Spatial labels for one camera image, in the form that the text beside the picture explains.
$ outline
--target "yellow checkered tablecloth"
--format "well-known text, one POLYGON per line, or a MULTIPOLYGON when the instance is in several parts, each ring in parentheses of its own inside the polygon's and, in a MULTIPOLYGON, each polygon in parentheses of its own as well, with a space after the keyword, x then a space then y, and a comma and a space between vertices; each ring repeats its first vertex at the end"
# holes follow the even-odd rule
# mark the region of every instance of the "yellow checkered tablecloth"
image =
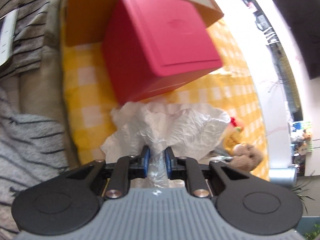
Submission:
MULTIPOLYGON (((252 172, 268 179, 268 153, 261 110, 244 57, 225 22, 208 28, 223 67, 185 86, 146 101, 209 103, 244 121, 244 139, 264 154, 252 172)), ((117 107, 101 53, 101 44, 67 47, 62 44, 64 97, 73 140, 81 163, 102 156, 100 146, 115 132, 110 111, 117 107)))

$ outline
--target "gray ribbed surface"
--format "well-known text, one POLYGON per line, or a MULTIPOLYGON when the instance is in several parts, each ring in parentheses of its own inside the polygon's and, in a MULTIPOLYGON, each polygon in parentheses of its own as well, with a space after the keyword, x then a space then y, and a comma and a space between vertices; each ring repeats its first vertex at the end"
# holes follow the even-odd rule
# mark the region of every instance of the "gray ribbed surface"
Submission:
POLYGON ((190 196, 185 188, 130 189, 119 200, 103 204, 83 228, 61 236, 35 236, 26 232, 16 240, 302 240, 290 230, 276 236, 254 236, 227 224, 211 201, 190 196))

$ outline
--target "striped blanket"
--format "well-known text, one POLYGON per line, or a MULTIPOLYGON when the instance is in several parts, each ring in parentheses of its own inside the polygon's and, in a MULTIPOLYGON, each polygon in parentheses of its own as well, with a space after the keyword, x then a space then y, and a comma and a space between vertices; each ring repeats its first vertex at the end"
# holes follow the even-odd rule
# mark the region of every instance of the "striped blanket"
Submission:
MULTIPOLYGON (((49 5, 50 0, 0 0, 0 17, 19 8, 12 62, 0 80, 40 67, 49 5)), ((55 120, 13 111, 0 87, 0 240, 18 233, 11 205, 19 192, 68 168, 62 136, 55 120)))
POLYGON ((40 67, 49 3, 50 0, 0 0, 0 17, 19 8, 12 62, 0 73, 0 80, 40 67))

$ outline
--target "cardboard box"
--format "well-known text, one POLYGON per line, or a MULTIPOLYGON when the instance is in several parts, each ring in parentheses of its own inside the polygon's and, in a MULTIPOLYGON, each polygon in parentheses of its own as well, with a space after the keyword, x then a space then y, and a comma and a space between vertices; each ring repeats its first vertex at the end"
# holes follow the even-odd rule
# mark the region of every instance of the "cardboard box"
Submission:
MULTIPOLYGON (((101 42, 118 0, 67 0, 66 8, 66 44, 75 46, 101 42)), ((222 18, 223 13, 214 0, 191 1, 206 26, 222 18)))

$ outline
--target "metal cylinder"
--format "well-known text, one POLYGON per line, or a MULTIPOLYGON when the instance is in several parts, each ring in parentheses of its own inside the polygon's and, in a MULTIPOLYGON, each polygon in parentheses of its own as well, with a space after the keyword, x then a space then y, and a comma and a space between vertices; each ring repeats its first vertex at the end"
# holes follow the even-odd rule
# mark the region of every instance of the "metal cylinder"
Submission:
POLYGON ((281 187, 292 188, 297 182, 297 169, 294 166, 288 168, 271 168, 269 170, 270 182, 281 187))

